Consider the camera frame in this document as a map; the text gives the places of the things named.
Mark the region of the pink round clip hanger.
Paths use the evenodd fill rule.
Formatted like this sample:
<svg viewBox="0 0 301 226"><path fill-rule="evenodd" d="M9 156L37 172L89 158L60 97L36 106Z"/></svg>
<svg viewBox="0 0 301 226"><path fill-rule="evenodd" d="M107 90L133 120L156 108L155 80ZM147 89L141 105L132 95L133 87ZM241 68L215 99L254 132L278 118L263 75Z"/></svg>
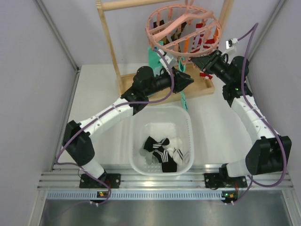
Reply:
<svg viewBox="0 0 301 226"><path fill-rule="evenodd" d="M196 24L205 21L205 26L196 29ZM192 53L194 38L202 41L213 38L215 30L219 35L208 49ZM151 48L159 48L177 58L189 61L192 57L210 54L218 49L222 26L213 11L194 5L194 1L186 0L183 4L172 4L161 7L151 13L146 22L146 35Z"/></svg>

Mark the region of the black sock white stripes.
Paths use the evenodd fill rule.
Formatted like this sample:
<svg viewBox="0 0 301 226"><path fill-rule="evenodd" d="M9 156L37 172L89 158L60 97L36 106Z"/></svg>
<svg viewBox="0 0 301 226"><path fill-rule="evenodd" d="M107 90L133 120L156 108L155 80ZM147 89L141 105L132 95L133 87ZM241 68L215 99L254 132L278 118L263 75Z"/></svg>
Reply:
<svg viewBox="0 0 301 226"><path fill-rule="evenodd" d="M170 141L168 138L164 138L161 141L157 142L154 138L149 136L146 141L144 142L143 148L147 151L163 151L164 146L167 146L170 144Z"/></svg>

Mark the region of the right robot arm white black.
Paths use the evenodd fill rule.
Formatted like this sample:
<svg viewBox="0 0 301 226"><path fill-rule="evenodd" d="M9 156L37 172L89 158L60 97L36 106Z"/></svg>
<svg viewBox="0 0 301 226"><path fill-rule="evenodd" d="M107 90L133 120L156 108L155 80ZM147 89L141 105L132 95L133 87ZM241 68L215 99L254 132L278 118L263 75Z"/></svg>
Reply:
<svg viewBox="0 0 301 226"><path fill-rule="evenodd" d="M288 136L281 136L272 128L255 103L246 84L249 73L247 58L236 56L229 63L225 54L215 50L207 56L193 57L191 60L202 72L214 74L224 82L223 98L241 119L252 142L245 158L219 168L220 183L229 187L240 176L273 172L285 174L292 142Z"/></svg>

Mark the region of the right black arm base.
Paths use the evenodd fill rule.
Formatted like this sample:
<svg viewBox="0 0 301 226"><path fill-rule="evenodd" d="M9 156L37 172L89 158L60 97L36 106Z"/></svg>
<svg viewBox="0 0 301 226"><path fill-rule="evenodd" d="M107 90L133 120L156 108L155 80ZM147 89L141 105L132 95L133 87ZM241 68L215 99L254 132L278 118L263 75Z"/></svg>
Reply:
<svg viewBox="0 0 301 226"><path fill-rule="evenodd" d="M219 173L205 173L205 187L213 190L219 188L247 188L244 176L235 178L223 178Z"/></svg>

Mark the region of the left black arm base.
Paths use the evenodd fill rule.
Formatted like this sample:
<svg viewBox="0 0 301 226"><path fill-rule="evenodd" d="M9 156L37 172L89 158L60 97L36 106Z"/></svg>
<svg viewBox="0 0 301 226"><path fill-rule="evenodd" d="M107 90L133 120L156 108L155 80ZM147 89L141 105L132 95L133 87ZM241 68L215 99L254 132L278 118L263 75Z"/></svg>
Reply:
<svg viewBox="0 0 301 226"><path fill-rule="evenodd" d="M109 186L109 188L119 188L121 182L121 174L117 173L109 173L106 176L105 184ZM104 185L98 183L93 180L87 174L82 174L80 178L80 188L106 188Z"/></svg>

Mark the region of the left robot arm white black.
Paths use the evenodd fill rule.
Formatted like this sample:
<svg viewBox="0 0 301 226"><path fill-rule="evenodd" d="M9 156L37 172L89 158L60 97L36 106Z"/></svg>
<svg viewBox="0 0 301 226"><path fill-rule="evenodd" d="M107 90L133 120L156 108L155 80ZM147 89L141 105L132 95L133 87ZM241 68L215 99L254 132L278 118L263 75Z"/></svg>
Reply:
<svg viewBox="0 0 301 226"><path fill-rule="evenodd" d="M193 82L190 75L174 67L161 68L157 76L151 67L140 67L133 77L132 86L110 107L82 122L67 123L63 150L90 176L94 186L103 186L106 183L106 171L95 158L93 136L139 113L150 103L149 96L165 89L170 89L170 93L179 93Z"/></svg>

